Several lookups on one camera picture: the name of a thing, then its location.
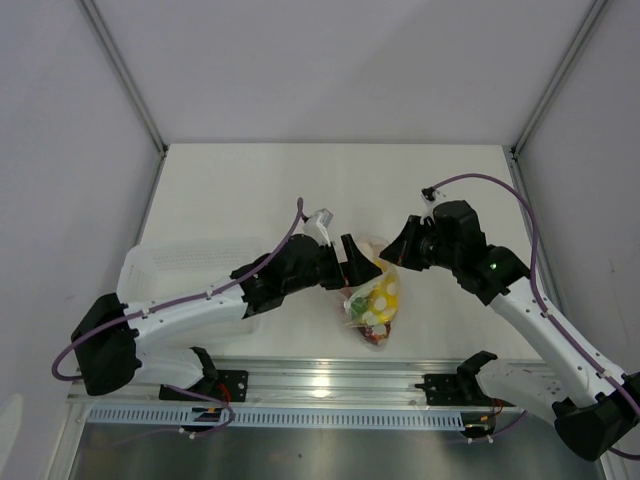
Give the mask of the white radish with leaves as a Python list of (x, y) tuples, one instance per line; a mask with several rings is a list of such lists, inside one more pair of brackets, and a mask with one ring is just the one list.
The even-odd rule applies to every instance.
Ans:
[[(379, 244), (373, 243), (371, 238), (361, 238), (356, 242), (359, 250), (371, 262), (373, 262), (381, 271), (384, 267), (381, 265), (378, 257)], [(362, 322), (362, 318), (369, 308), (369, 297), (372, 294), (378, 279), (368, 281), (362, 286), (355, 287), (348, 292), (348, 298), (343, 306), (347, 318), (355, 324)]]

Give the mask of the yellow banana bunch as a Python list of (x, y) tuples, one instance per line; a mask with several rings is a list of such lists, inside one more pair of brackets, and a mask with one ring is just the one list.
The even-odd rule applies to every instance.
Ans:
[(375, 325), (391, 322), (398, 311), (399, 292), (399, 279), (395, 273), (388, 272), (381, 277), (369, 297), (366, 323)]

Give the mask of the clear polka dot zip bag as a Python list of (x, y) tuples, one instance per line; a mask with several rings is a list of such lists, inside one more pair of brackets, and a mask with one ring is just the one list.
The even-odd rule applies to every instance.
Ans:
[(340, 322), (344, 331), (372, 351), (382, 350), (391, 336), (401, 304), (401, 281), (396, 267), (380, 258), (389, 242), (372, 235), (360, 235), (356, 245), (382, 274), (359, 287), (339, 291)]

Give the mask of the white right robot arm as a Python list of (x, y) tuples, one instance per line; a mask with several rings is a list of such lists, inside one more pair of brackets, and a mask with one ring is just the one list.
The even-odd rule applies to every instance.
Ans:
[(639, 376), (601, 354), (535, 291), (534, 273), (508, 248), (491, 245), (477, 213), (448, 201), (412, 215), (380, 254), (396, 266), (450, 271), (463, 290), (512, 325), (555, 374), (546, 381), (496, 357), (460, 374), (468, 403), (505, 400), (552, 425), (564, 444), (595, 461), (639, 423)]

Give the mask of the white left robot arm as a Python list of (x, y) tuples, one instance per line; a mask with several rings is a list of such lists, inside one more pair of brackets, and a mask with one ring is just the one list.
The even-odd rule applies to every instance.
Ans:
[(209, 398), (218, 372), (206, 348), (175, 349), (169, 341), (201, 327), (234, 324), (270, 312), (287, 296), (308, 288), (359, 287), (381, 276), (381, 268), (350, 235), (341, 241), (344, 260), (333, 245), (295, 234), (210, 289), (182, 298), (148, 301), (135, 308), (116, 294), (99, 297), (71, 335), (86, 393), (97, 397), (130, 384), (156, 384), (164, 399), (184, 392), (197, 400)]

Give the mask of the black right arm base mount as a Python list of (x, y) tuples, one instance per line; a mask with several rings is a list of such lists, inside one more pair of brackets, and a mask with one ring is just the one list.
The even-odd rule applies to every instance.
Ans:
[(454, 373), (428, 373), (414, 388), (424, 393), (429, 406), (489, 407), (495, 400), (485, 395), (476, 380), (482, 367), (498, 356), (480, 351), (463, 361)]

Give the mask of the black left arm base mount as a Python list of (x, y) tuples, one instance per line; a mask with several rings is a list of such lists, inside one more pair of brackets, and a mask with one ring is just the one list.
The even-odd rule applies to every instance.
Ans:
[(188, 388), (170, 388), (168, 385), (162, 385), (159, 390), (160, 400), (195, 402), (213, 398), (223, 403), (246, 401), (248, 371), (219, 370), (204, 348), (192, 347), (191, 352), (200, 364), (201, 378)]

